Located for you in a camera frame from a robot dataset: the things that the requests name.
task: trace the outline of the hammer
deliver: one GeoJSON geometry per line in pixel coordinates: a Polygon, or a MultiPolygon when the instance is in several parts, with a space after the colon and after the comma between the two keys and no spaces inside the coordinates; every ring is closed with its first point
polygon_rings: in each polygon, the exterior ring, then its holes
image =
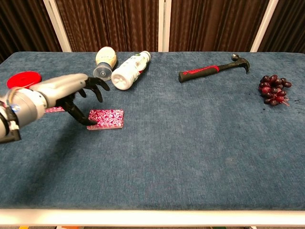
{"type": "Polygon", "coordinates": [[[237,54],[232,55],[232,60],[234,62],[224,64],[224,65],[211,65],[205,68],[188,70],[184,72],[179,72],[179,82],[184,82],[192,79],[196,79],[199,77],[204,77],[208,75],[212,75],[218,73],[219,71],[228,69],[228,68],[235,68],[235,67],[244,67],[246,73],[248,73],[250,64],[245,58],[240,58],[237,54]]]}

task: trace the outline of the brown curtain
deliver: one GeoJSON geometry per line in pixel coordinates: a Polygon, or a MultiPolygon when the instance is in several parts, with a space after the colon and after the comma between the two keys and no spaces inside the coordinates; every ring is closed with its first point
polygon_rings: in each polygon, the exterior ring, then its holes
{"type": "Polygon", "coordinates": [[[304,0],[279,0],[258,51],[305,53],[304,0]]]}
{"type": "Polygon", "coordinates": [[[61,52],[42,0],[0,0],[0,62],[18,51],[61,52]]]}
{"type": "Polygon", "coordinates": [[[170,51],[251,49],[267,0],[172,0],[170,51]]]}
{"type": "Polygon", "coordinates": [[[56,0],[71,48],[158,50],[158,0],[56,0]]]}

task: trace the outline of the white table edge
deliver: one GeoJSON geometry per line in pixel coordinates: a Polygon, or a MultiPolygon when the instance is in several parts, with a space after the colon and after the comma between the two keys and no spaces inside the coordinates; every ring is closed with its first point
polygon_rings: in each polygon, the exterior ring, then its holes
{"type": "Polygon", "coordinates": [[[305,226],[305,211],[0,209],[0,226],[305,226]]]}

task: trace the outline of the grape bunch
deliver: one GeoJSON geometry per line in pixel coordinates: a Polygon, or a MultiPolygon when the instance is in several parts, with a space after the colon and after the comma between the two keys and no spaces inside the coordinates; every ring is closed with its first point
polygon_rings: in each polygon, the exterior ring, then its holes
{"type": "Polygon", "coordinates": [[[270,104],[271,106],[276,106],[278,104],[284,103],[289,106],[286,101],[289,99],[286,97],[287,92],[283,90],[284,87],[291,87],[291,83],[285,78],[278,79],[277,75],[272,75],[271,77],[265,75],[261,79],[259,84],[259,90],[264,97],[264,103],[270,104]]]}

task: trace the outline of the hammer head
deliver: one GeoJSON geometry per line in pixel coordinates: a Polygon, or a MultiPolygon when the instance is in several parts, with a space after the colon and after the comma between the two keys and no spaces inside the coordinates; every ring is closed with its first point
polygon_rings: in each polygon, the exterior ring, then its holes
{"type": "Polygon", "coordinates": [[[246,70],[246,73],[248,73],[250,69],[250,64],[245,58],[240,58],[239,55],[233,54],[232,60],[235,61],[236,64],[238,64],[239,67],[244,67],[246,70]]]}

